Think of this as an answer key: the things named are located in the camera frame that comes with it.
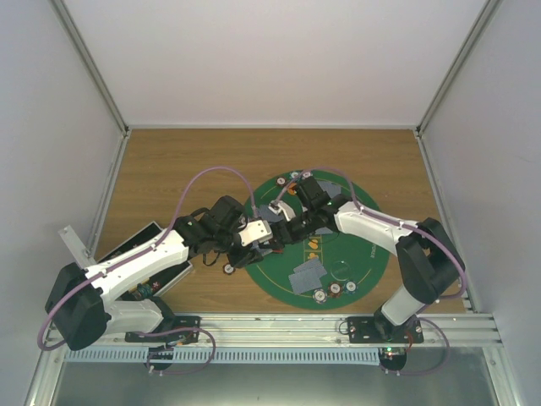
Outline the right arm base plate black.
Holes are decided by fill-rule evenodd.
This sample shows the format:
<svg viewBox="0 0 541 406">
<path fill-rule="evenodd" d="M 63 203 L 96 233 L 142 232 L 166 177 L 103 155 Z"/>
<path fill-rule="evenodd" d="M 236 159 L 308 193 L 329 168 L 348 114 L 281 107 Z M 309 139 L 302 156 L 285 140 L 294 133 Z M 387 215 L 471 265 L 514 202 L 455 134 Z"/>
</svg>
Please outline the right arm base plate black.
<svg viewBox="0 0 541 406">
<path fill-rule="evenodd" d="M 350 343 L 406 344 L 423 343 L 423 329 L 418 321 L 406 322 L 400 326 L 379 320 L 374 316 L 350 316 L 338 330 L 347 335 Z"/>
</svg>

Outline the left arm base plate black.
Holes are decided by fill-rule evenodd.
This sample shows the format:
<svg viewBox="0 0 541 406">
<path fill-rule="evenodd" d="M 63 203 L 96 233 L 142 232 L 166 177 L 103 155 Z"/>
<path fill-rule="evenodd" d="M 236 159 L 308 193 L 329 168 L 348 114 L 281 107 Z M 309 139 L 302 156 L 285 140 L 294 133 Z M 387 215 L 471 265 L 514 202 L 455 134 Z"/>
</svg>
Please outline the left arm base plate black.
<svg viewBox="0 0 541 406">
<path fill-rule="evenodd" d="M 197 315 L 176 315 L 171 320 L 163 321 L 153 332 L 126 332 L 127 343 L 158 343 L 166 346 L 197 343 L 201 317 Z"/>
</svg>

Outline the dealt card small blind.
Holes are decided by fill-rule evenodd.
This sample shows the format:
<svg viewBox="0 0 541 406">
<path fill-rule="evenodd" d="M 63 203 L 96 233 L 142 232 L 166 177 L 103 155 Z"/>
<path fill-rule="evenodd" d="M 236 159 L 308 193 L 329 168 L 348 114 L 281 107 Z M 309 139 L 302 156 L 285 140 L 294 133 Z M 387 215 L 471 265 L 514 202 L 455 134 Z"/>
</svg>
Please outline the dealt card small blind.
<svg viewBox="0 0 541 406">
<path fill-rule="evenodd" d="M 280 215 L 276 214 L 270 209 L 270 207 L 265 205 L 259 206 L 258 213 L 260 215 L 260 218 L 267 221 L 268 223 L 279 222 L 282 219 Z"/>
</svg>

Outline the red black chip stack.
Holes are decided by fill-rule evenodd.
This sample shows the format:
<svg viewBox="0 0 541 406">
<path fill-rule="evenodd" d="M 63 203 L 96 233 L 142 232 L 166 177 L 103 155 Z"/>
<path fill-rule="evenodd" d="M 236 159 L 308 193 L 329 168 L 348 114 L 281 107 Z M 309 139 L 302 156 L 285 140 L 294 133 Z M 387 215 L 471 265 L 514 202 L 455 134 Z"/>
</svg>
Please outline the red black chip stack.
<svg viewBox="0 0 541 406">
<path fill-rule="evenodd" d="M 232 275 L 235 271 L 236 269 L 230 263 L 223 266 L 223 272 L 227 275 Z"/>
</svg>

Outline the pulled blue checkered card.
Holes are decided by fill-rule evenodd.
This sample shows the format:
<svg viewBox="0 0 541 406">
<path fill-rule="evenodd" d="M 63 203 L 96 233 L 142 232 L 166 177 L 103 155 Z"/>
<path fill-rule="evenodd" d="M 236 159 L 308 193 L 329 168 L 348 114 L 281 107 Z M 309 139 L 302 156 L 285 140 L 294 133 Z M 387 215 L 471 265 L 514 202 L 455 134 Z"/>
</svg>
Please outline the pulled blue checkered card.
<svg viewBox="0 0 541 406">
<path fill-rule="evenodd" d="M 329 228 L 318 228 L 314 233 L 317 235 L 328 235 L 333 234 L 334 232 Z"/>
</svg>

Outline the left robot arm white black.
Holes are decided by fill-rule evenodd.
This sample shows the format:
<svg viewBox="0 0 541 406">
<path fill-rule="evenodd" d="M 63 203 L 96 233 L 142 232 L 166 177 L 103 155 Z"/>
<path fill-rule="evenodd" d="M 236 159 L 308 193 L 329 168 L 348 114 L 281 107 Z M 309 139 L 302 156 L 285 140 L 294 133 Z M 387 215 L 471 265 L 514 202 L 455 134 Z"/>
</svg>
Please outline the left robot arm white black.
<svg viewBox="0 0 541 406">
<path fill-rule="evenodd" d="M 120 332 L 166 341 L 174 331 L 169 308 L 153 298 L 123 301 L 123 294 L 211 251 L 226 254 L 233 267 L 261 261 L 255 246 L 273 237 L 266 220 L 248 217 L 237 200 L 222 196 L 210 209 L 177 217 L 155 237 L 114 259 L 87 267 L 75 262 L 64 266 L 46 300 L 43 326 L 54 326 L 61 337 L 58 345 L 71 350 Z"/>
</svg>

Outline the clear acrylic dealer button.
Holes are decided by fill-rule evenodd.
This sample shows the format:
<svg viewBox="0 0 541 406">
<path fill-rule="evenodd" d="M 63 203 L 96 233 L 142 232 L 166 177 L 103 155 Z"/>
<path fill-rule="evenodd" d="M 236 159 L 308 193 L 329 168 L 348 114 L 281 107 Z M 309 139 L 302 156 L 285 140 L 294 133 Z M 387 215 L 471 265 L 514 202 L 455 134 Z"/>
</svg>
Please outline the clear acrylic dealer button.
<svg viewBox="0 0 541 406">
<path fill-rule="evenodd" d="M 351 274 L 351 267 L 345 261 L 336 261 L 331 266 L 331 275 L 337 281 L 347 281 Z"/>
</svg>

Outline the dealt cards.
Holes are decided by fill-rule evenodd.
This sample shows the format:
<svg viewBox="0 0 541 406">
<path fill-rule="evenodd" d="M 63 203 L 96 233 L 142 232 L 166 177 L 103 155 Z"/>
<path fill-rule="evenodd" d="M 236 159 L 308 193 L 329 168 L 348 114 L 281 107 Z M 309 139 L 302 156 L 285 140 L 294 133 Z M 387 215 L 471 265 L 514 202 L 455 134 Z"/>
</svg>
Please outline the dealt cards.
<svg viewBox="0 0 541 406">
<path fill-rule="evenodd" d="M 313 272 L 318 277 L 323 277 L 324 275 L 327 274 L 327 270 L 325 269 L 325 267 L 323 266 L 319 258 L 309 259 L 308 261 L 305 261 L 301 265 L 296 266 L 293 269 L 293 271 L 295 273 L 303 272 L 303 271 L 310 271 L 310 272 Z"/>
</svg>

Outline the dealt card big blind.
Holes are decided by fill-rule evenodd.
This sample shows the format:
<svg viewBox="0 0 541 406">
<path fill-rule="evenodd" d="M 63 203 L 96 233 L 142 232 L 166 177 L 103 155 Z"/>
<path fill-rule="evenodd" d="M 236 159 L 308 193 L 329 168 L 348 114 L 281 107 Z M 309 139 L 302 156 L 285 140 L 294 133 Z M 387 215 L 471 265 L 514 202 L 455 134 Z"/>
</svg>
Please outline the dealt card big blind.
<svg viewBox="0 0 541 406">
<path fill-rule="evenodd" d="M 332 199 L 342 192 L 342 187 L 338 184 L 333 184 L 328 181 L 318 181 L 318 185 L 326 192 Z"/>
</svg>

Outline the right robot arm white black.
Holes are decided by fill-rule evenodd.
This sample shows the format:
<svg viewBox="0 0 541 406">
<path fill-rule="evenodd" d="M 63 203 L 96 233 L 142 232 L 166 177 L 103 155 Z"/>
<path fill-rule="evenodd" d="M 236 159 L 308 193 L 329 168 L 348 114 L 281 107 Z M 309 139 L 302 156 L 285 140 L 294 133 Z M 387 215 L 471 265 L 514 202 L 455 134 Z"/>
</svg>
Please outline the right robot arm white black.
<svg viewBox="0 0 541 406">
<path fill-rule="evenodd" d="M 314 177 L 302 173 L 288 184 L 303 211 L 296 213 L 280 196 L 269 204 L 281 217 L 271 226 L 279 245 L 296 244 L 319 228 L 329 228 L 364 239 L 397 258 L 402 285 L 373 316 L 381 341 L 396 341 L 417 313 L 449 297 L 446 290 L 455 281 L 467 283 L 462 258 L 434 218 L 413 222 L 391 217 L 361 204 L 354 192 L 329 196 Z"/>
</svg>

